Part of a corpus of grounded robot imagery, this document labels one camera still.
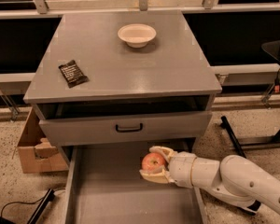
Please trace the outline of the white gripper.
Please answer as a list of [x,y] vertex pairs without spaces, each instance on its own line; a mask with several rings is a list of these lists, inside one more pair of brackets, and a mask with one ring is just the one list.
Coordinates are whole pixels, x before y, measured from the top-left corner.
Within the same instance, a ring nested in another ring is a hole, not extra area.
[[169,147],[153,146],[150,153],[159,153],[169,162],[169,171],[164,167],[158,167],[152,171],[139,171],[140,175],[149,182],[158,184],[175,183],[178,187],[191,189],[191,171],[197,156],[188,152],[177,153]]

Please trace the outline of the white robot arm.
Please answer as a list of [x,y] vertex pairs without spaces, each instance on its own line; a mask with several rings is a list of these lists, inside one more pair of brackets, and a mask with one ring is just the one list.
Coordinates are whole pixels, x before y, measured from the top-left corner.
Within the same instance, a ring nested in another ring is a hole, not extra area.
[[154,146],[142,160],[140,175],[154,183],[202,189],[246,211],[257,210],[263,203],[280,215],[280,180],[238,155],[215,161]]

